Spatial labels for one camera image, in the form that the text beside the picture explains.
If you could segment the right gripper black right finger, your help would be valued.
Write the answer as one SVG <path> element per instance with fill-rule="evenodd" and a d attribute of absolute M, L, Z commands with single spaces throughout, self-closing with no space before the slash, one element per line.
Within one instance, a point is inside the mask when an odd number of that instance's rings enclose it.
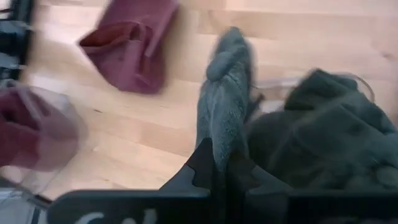
<path fill-rule="evenodd" d="M 226 224 L 285 224 L 291 186 L 241 154 L 230 157 L 226 183 Z"/>

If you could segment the clear plastic bin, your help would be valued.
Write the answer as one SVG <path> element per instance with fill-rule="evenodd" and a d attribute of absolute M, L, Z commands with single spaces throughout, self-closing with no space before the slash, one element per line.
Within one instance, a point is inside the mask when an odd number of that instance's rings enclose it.
<path fill-rule="evenodd" d="M 78 129 L 80 143 L 77 153 L 69 162 L 63 167 L 55 170 L 39 171 L 17 166 L 0 167 L 0 180 L 5 180 L 11 184 L 8 190 L 4 190 L 0 187 L 0 206 L 6 205 L 12 199 L 18 197 L 31 197 L 44 193 L 72 164 L 80 151 L 86 147 L 88 138 L 88 131 L 84 119 L 80 116 L 75 104 L 69 96 L 45 88 L 25 85 L 16 80 L 8 79 L 0 82 L 0 90 L 11 87 L 26 88 L 60 110 L 67 118 L 75 123 Z"/>
<path fill-rule="evenodd" d="M 260 82 L 257 85 L 257 87 L 259 89 L 268 90 L 268 91 L 277 90 L 277 89 L 287 90 L 287 96 L 288 96 L 288 94 L 292 91 L 292 89 L 299 84 L 299 81 L 301 79 L 303 79 L 303 78 L 293 77 L 293 78 L 270 79 L 270 80 Z M 262 115 L 271 113 L 271 112 L 275 112 L 275 111 L 283 111 L 284 110 L 283 109 L 284 102 L 281 105 L 276 105 L 273 111 L 267 111 L 267 112 L 263 113 Z M 362 109 L 370 104 L 374 104 L 378 107 L 378 105 L 376 104 L 375 101 L 373 103 L 370 102 L 363 94 L 350 93 L 345 96 L 341 96 L 334 100 L 328 101 L 320 106 L 317 106 L 313 110 L 328 109 L 328 108 L 331 108 L 332 106 L 339 106 L 339 105 L 349 105 L 349 106 L 353 106 L 357 109 Z"/>

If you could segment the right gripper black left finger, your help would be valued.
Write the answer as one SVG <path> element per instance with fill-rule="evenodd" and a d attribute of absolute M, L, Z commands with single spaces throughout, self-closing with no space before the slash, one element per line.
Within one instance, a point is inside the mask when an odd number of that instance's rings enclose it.
<path fill-rule="evenodd" d="M 216 224 L 215 177 L 212 140 L 205 138 L 181 169 L 161 186 L 161 191 L 172 192 L 175 198 L 160 212 L 160 224 Z"/>

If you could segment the black aluminium frame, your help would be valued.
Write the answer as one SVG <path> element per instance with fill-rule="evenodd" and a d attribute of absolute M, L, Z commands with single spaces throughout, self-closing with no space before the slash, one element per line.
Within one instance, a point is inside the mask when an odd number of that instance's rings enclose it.
<path fill-rule="evenodd" d="M 18 80 L 27 65 L 35 0 L 9 0 L 0 9 L 0 80 Z"/>

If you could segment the maroon cap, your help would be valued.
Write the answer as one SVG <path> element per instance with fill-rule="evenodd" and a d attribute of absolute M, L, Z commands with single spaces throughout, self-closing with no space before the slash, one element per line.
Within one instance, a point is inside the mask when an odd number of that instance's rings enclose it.
<path fill-rule="evenodd" d="M 112 86 L 157 93 L 165 82 L 162 41 L 178 7 L 178 0 L 111 0 L 79 45 Z"/>
<path fill-rule="evenodd" d="M 75 123 L 26 88 L 0 90 L 0 167 L 63 167 L 77 153 Z"/>

